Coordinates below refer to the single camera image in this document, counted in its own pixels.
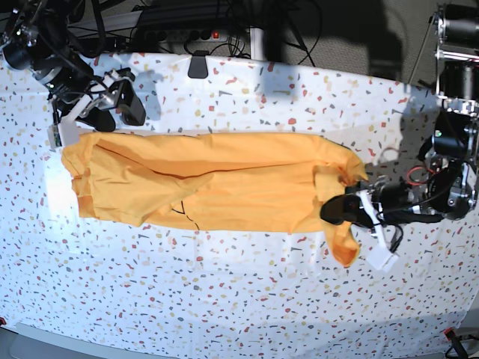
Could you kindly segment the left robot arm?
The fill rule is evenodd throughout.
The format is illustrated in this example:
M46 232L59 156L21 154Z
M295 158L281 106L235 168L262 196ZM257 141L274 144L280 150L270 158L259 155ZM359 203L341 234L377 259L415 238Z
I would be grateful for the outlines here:
M418 151L427 178L392 185L380 177L373 185L348 188L328 200L320 217L333 225L348 221L373 231L397 232L390 252L403 239L403 226L460 220L478 203L478 8L444 4L430 20L436 27L436 83L439 114L432 134Z

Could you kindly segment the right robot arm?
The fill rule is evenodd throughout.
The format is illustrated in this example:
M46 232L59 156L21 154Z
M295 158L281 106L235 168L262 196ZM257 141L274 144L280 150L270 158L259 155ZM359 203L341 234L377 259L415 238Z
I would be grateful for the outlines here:
M143 126L146 119L130 68L98 76L85 62L100 56L107 41L102 17L106 5L100 1L91 4L98 33L94 49L82 45L68 28L82 1L18 1L1 34L1 53L7 65L13 70L29 70L48 90L55 132L77 123L113 132L113 110L119 111L128 126Z

